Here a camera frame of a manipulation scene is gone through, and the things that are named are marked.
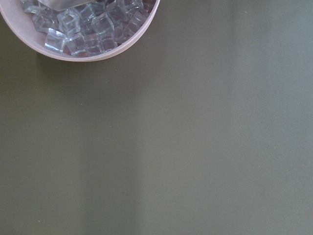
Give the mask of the clear ice cubes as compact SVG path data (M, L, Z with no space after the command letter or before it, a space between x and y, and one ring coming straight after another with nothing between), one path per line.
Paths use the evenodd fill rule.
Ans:
M44 47L70 56L96 56L129 40L146 22L154 0L22 0Z

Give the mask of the pink bowl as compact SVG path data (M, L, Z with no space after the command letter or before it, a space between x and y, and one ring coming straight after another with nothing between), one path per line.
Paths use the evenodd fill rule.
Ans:
M35 30L32 19L29 15L23 12L21 4L18 0L1 0L0 12L6 24L12 32L28 47L34 51L45 55L47 57L69 62L94 62L109 59L117 56L131 46L133 46L145 33L150 26L158 9L160 1L156 0L153 9L150 12L146 22L142 25L138 32L136 32L128 41L124 42L117 48L91 57L73 57L64 53L53 52L44 47L45 36Z

